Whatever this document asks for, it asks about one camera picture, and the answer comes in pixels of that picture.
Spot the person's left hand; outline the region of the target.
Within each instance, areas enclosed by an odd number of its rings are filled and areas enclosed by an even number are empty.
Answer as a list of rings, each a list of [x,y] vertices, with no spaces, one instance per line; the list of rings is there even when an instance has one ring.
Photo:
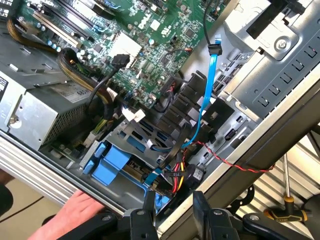
[[[77,190],[46,224],[36,230],[30,240],[57,240],[94,217],[104,206],[86,193]]]

